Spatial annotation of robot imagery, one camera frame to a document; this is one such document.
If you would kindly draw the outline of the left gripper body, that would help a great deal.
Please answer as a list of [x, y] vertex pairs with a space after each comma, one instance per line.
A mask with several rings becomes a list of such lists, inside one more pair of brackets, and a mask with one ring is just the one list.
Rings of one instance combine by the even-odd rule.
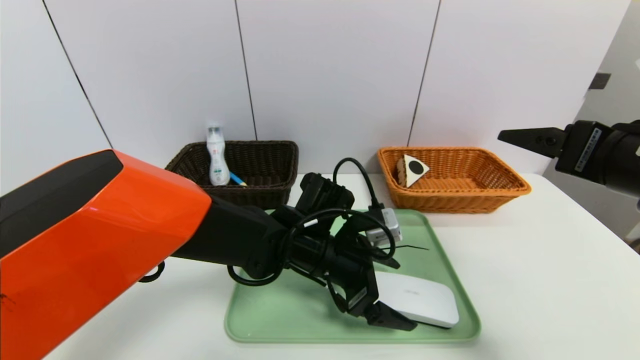
[[358, 234], [355, 240], [336, 243], [327, 254], [325, 281], [339, 312], [363, 317], [378, 298], [372, 246]]

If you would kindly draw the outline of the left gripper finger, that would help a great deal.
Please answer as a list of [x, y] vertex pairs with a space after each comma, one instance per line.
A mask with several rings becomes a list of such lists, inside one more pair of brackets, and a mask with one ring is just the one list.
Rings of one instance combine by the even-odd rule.
[[400, 269], [401, 267], [397, 260], [384, 251], [370, 251], [369, 255], [376, 264], [381, 264], [391, 269]]
[[418, 322], [409, 319], [382, 301], [377, 301], [368, 306], [363, 313], [363, 317], [368, 325], [389, 330], [410, 332], [418, 326]]

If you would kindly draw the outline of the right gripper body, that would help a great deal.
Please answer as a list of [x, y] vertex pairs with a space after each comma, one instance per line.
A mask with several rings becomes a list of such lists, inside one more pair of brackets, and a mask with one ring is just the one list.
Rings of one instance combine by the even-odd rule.
[[607, 126], [578, 120], [566, 128], [555, 170], [639, 198], [639, 121]]

